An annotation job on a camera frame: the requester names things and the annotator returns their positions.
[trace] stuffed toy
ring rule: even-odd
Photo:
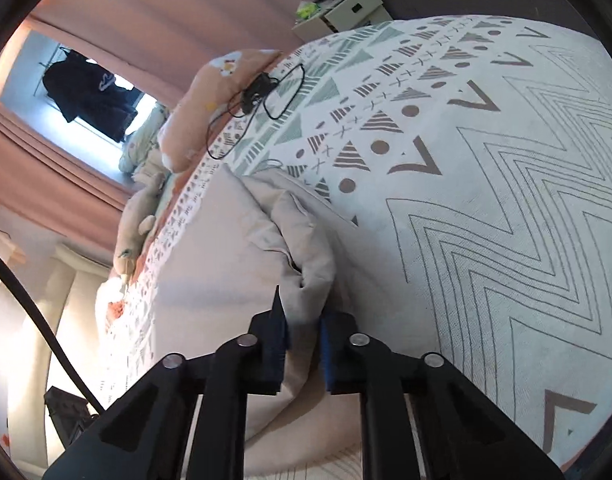
[[[154,212],[159,204],[159,194],[165,178],[163,173],[154,174],[146,187],[128,199],[121,214],[112,266],[124,283],[128,282],[135,271],[146,236],[155,225]]]

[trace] mattress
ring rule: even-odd
[[[382,23],[301,47],[265,112],[191,175],[102,342],[109,404],[161,356],[157,276],[220,164],[281,168],[397,257],[427,340],[562,468],[612,413],[612,61],[504,16]],[[374,335],[388,343],[388,335]],[[410,348],[393,350],[410,353]],[[357,478],[358,450],[293,476]]]

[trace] drawer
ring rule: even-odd
[[[382,0],[344,0],[326,13],[326,21],[339,32],[351,30],[382,3]]]

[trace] nightstand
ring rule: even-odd
[[[382,0],[321,0],[318,4],[317,14],[292,27],[304,41],[392,20]]]

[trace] black jacket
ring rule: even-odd
[[[80,117],[117,142],[137,115],[134,93],[116,86],[113,73],[74,50],[46,70],[43,84],[69,123]]]

